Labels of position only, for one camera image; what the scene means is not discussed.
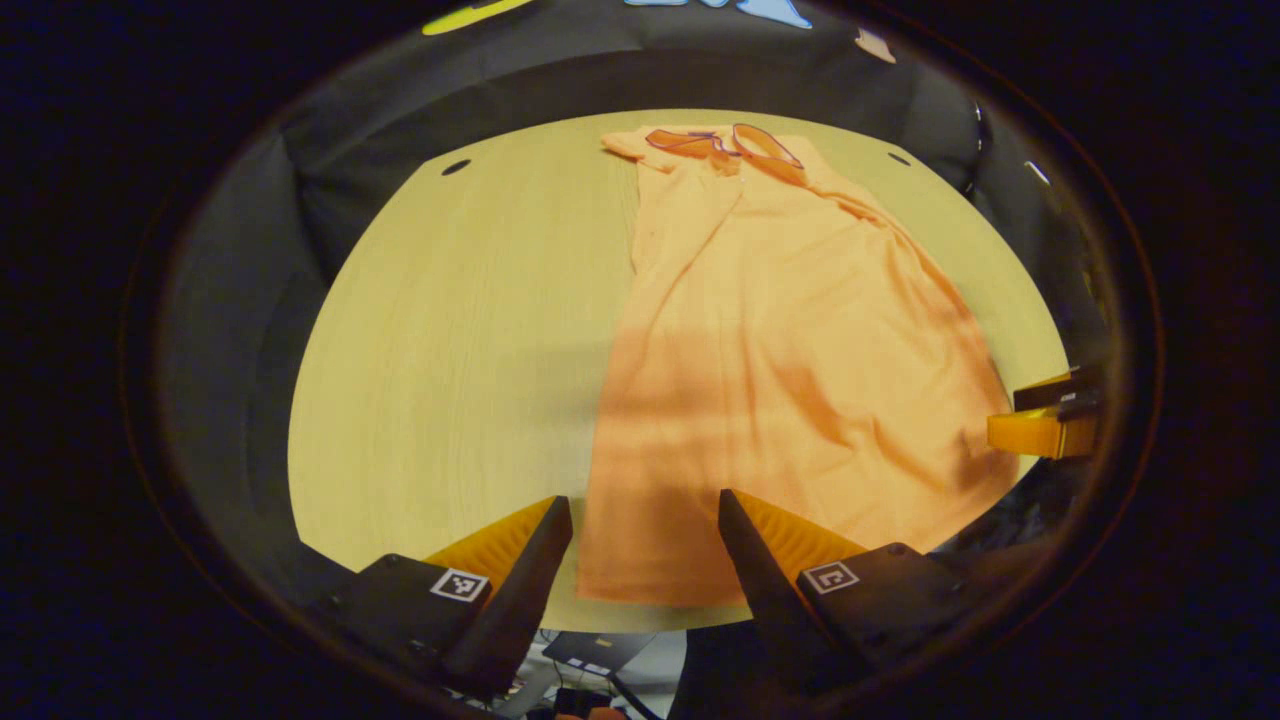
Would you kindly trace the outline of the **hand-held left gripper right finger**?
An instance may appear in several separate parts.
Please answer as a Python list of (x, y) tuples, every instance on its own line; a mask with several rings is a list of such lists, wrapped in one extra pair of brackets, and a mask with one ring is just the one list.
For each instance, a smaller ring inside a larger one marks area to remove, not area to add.
[(892, 542), (865, 548), (723, 489), (717, 527), (781, 685), (812, 698), (878, 688), (924, 664), (977, 612), (970, 568)]

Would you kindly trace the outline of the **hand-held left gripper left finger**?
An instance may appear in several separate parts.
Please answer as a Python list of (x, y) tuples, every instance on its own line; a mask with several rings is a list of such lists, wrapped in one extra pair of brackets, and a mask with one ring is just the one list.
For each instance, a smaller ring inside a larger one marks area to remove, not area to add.
[(573, 537), (567, 497), (538, 501), (428, 556), (387, 553), (320, 598), (320, 620), (426, 685), (503, 693)]

